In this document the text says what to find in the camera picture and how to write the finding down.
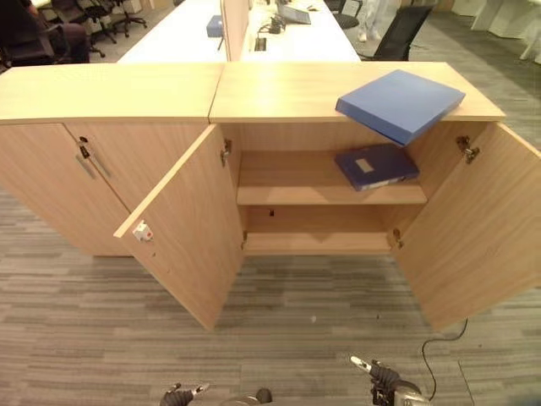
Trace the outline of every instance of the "cabinet door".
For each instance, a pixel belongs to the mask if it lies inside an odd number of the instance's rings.
[[[85,253],[128,254],[112,233],[129,211],[62,124],[0,126],[0,184]]]
[[[539,152],[497,123],[472,147],[393,248],[436,329],[540,282]]]
[[[243,260],[243,231],[224,139],[206,129],[115,232],[204,327],[213,328]],[[154,237],[132,232],[145,221]]]
[[[208,123],[67,123],[129,210],[149,194]]]

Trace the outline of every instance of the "white desk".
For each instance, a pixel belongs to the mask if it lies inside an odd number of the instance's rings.
[[[306,10],[313,6],[319,11],[310,12],[311,25],[289,24],[281,34],[260,34],[267,38],[267,50],[255,52],[258,29],[276,13],[274,1],[270,6],[254,0],[249,15],[249,27],[244,38],[243,61],[282,62],[359,62],[351,42],[336,22],[323,0],[295,0],[292,7]]]
[[[243,61],[358,62],[359,57],[323,0],[296,0],[313,5],[312,25],[288,25],[280,35],[267,36],[267,51],[254,52],[257,30],[276,12],[276,5],[255,0],[244,38]],[[220,0],[186,0],[135,44],[119,63],[226,62],[226,47],[206,35],[206,25],[220,14]]]
[[[120,58],[119,63],[226,62],[226,46],[206,26],[220,0],[186,0]]]

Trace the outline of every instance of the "person's leg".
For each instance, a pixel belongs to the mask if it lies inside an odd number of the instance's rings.
[[[358,26],[358,40],[361,42],[366,41],[366,35],[368,34],[372,24],[374,23],[375,12],[378,9],[378,0],[364,0],[363,7],[359,14],[359,26]]]
[[[79,24],[62,24],[64,35],[69,44],[73,63],[88,63],[90,61],[90,42],[86,35],[85,28]],[[60,35],[54,35],[51,38],[51,44],[55,52],[65,52],[63,38]]]
[[[381,26],[381,20],[385,15],[389,2],[388,0],[379,0],[376,10],[374,11],[374,18],[372,19],[372,25],[369,27],[368,36],[372,40],[381,40],[381,35],[378,29]]]

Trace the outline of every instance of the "black cable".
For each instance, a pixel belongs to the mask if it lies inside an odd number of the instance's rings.
[[[430,368],[429,362],[426,360],[426,354],[424,353],[424,348],[426,347],[426,344],[434,343],[434,342],[438,342],[438,341],[456,341],[456,340],[460,339],[464,335],[464,333],[466,332],[466,327],[467,327],[467,319],[464,322],[464,327],[462,328],[462,331],[456,337],[453,337],[453,338],[429,338],[428,340],[426,340],[423,343],[423,347],[421,347],[421,353],[423,354],[424,363],[426,364],[426,367],[429,369],[430,375],[432,376],[432,381],[434,381],[434,391],[432,391],[432,396],[430,396],[429,400],[434,399],[434,396],[436,396],[436,388],[438,387],[438,384],[436,382],[434,372],[432,371],[432,368]]]

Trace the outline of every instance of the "laptop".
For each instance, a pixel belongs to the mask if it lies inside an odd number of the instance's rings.
[[[287,23],[312,24],[310,14],[307,11],[285,6],[280,3],[278,3],[278,15],[286,20]]]

